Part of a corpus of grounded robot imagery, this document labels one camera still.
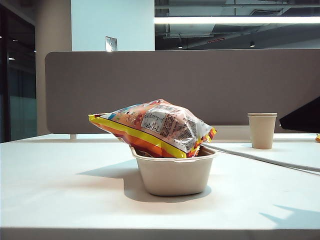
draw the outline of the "white wall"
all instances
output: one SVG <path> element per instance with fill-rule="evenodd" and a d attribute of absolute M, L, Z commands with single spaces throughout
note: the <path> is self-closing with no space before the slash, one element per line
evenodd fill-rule
<path fill-rule="evenodd" d="M 38 135 L 44 135 L 49 133 L 46 115 L 45 57 L 50 52 L 72 50 L 70 0 L 37 1 L 35 50 L 37 132 Z"/>
<path fill-rule="evenodd" d="M 71 0 L 72 50 L 105 51 L 105 36 L 118 51 L 155 50 L 154 0 Z"/>

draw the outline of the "fluorescent light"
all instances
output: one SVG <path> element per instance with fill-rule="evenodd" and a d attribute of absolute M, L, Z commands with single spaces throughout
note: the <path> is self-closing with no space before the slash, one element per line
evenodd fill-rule
<path fill-rule="evenodd" d="M 320 24 L 320 16 L 171 16 L 154 24 Z"/>

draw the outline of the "black object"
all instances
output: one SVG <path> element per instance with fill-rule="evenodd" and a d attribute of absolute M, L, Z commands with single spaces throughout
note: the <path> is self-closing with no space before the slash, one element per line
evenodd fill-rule
<path fill-rule="evenodd" d="M 283 129 L 320 133 L 320 97 L 289 113 L 279 121 Z"/>

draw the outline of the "chip bag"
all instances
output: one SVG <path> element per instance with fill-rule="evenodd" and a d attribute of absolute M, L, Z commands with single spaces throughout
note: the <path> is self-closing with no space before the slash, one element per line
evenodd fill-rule
<path fill-rule="evenodd" d="M 200 144 L 217 133 L 188 109 L 163 99 L 90 114 L 89 121 L 154 158 L 196 157 Z"/>

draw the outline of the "disposable bowl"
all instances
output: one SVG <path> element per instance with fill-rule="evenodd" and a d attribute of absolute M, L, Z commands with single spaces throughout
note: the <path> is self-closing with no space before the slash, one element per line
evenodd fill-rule
<path fill-rule="evenodd" d="M 207 186 L 215 150 L 201 146 L 199 155 L 189 158 L 136 158 L 145 189 L 157 196 L 181 196 L 201 193 Z"/>

